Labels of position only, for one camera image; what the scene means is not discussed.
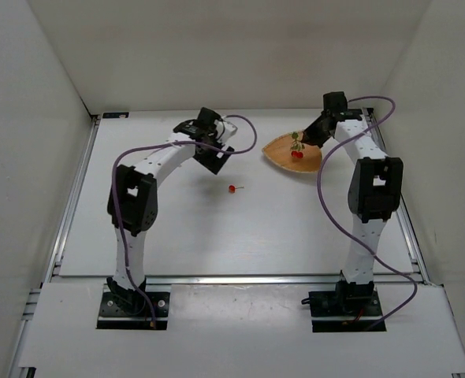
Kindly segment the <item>cherry pair with green leaves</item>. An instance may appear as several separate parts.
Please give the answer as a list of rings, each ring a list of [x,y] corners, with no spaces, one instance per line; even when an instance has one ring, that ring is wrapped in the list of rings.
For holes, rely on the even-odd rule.
[[[291,157],[295,159],[302,159],[304,154],[304,145],[302,143],[302,137],[298,132],[291,133],[292,144],[290,146]]]

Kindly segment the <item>single red cherry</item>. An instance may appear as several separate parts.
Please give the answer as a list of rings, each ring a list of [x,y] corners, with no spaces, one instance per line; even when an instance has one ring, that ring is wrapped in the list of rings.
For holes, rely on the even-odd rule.
[[[234,186],[234,185],[229,185],[229,193],[233,194],[233,193],[236,193],[239,189],[244,189],[244,187],[237,187],[237,186]]]

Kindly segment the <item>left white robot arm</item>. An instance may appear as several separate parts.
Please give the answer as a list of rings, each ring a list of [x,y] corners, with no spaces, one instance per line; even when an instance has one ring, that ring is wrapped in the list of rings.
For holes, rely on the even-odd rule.
[[[203,107],[194,120],[179,123],[142,161],[115,164],[107,212],[117,239],[116,270],[106,283],[118,307],[130,315],[150,311],[143,271],[147,231],[158,215],[158,189],[188,159],[217,174],[235,150],[226,143],[237,126]]]

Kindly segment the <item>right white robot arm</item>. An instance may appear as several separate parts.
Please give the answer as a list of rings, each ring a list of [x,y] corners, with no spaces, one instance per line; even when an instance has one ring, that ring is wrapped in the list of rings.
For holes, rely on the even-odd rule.
[[[344,92],[324,94],[321,115],[303,131],[308,146],[335,139],[354,165],[348,189],[351,244],[333,291],[310,294],[317,317],[365,314],[374,303],[374,262],[381,233],[400,204],[404,164],[374,141],[363,113],[349,109]]]

